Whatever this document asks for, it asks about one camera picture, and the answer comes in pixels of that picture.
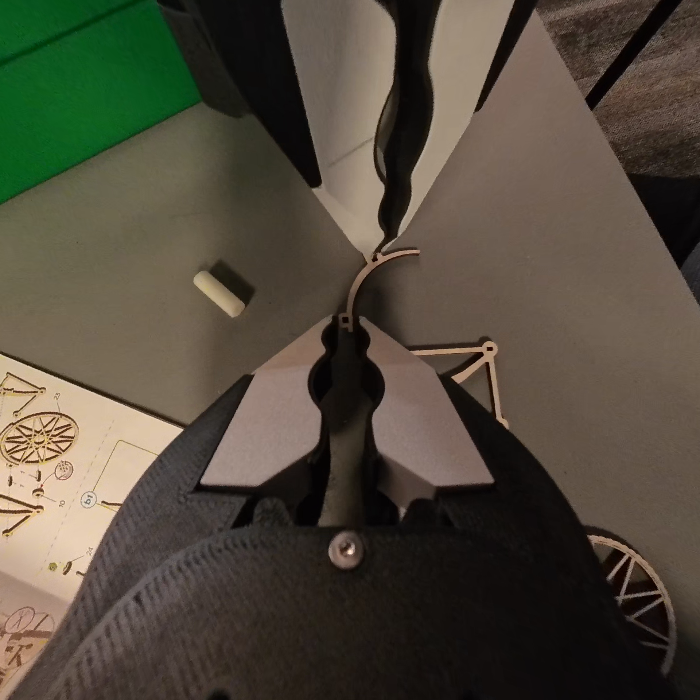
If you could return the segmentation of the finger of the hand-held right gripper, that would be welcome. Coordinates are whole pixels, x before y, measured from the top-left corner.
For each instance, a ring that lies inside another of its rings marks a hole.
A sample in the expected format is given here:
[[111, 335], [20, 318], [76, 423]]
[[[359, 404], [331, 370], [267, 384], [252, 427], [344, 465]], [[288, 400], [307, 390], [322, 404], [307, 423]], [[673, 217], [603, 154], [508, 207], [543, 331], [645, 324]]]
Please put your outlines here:
[[389, 240], [415, 215], [533, 14], [532, 1], [392, 1]]
[[380, 1], [285, 1], [321, 184], [321, 204], [365, 258], [379, 247], [374, 144], [393, 82], [396, 28]]

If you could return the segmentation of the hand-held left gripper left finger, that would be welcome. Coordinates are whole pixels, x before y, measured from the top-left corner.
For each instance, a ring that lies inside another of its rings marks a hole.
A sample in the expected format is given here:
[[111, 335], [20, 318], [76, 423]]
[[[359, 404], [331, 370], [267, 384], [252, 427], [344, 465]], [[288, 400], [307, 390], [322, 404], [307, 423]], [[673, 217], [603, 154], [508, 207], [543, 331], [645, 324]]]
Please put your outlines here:
[[339, 324], [327, 316], [261, 365], [199, 485], [277, 498], [292, 517], [319, 517], [330, 477], [322, 402], [333, 387]]

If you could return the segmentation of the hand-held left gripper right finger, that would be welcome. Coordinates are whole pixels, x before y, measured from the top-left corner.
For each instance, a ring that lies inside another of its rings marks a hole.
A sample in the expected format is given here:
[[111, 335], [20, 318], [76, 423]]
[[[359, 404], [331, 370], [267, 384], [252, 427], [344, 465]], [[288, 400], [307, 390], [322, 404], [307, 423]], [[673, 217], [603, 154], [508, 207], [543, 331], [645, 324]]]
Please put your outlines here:
[[491, 488], [494, 477], [438, 373], [367, 319], [354, 319], [354, 333], [370, 402], [364, 515], [397, 517], [415, 501]]

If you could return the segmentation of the wooden triangular frame part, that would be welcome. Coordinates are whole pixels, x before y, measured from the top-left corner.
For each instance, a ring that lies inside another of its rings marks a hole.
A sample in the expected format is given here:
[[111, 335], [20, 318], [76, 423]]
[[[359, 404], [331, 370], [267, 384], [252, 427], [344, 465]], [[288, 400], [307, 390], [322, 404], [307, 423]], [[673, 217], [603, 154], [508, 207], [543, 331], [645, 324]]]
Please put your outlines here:
[[491, 412], [494, 418], [507, 430], [510, 429], [509, 421], [503, 415], [501, 391], [498, 382], [495, 359], [499, 348], [494, 340], [484, 339], [478, 345], [448, 345], [448, 346], [413, 346], [409, 352], [418, 357], [431, 356], [457, 356], [466, 358], [450, 374], [450, 378], [456, 384], [463, 384], [478, 370], [484, 368], [489, 383], [489, 396]]

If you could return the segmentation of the wooden arc part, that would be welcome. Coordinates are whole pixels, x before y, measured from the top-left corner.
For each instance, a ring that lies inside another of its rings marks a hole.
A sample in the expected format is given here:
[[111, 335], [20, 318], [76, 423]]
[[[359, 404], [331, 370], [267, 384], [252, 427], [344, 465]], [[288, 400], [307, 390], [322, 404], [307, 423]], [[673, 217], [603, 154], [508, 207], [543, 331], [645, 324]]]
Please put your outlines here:
[[377, 251], [372, 255], [372, 258], [365, 263], [364, 267], [356, 275], [348, 295], [346, 297], [345, 310], [338, 316], [338, 325], [340, 328], [344, 329], [348, 333], [354, 331], [355, 322], [355, 302], [358, 297], [358, 293], [365, 282], [365, 280], [378, 269], [380, 266], [399, 258], [419, 256], [421, 254], [420, 249], [415, 247], [401, 248], [396, 250], [390, 250], [388, 252]]

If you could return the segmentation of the white wax cylinder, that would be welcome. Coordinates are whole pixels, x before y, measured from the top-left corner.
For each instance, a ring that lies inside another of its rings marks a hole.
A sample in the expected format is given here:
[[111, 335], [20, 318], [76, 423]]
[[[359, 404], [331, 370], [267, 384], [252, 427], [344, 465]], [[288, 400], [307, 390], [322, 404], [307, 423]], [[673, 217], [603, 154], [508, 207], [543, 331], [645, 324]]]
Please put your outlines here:
[[246, 309], [246, 303], [208, 271], [198, 272], [193, 284], [230, 318], [238, 317]]

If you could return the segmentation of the green plastic bin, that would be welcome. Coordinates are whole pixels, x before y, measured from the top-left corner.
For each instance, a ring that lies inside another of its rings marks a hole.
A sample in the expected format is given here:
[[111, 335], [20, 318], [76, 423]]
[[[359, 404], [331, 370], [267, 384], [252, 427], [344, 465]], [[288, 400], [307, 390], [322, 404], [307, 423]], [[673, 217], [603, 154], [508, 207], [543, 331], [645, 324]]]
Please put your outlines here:
[[2, 1], [1, 202], [200, 100], [156, 1]]

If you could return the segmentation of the white instruction booklet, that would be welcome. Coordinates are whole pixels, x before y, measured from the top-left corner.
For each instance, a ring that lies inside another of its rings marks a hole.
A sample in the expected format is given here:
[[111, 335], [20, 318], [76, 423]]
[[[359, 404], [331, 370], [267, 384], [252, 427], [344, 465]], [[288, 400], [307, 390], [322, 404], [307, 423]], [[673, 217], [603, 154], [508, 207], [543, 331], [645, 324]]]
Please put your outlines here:
[[116, 513], [183, 429], [1, 355], [1, 698], [54, 636]]

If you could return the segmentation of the wooden spoked wheel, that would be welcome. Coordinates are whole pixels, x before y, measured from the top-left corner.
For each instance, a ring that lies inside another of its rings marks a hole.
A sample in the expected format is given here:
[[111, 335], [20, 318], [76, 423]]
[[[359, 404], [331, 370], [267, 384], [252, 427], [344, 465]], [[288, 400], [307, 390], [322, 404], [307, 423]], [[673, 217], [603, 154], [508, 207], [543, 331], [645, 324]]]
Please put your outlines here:
[[678, 624], [666, 585], [623, 538], [592, 526], [586, 533], [623, 616], [652, 663], [668, 678], [678, 648]]

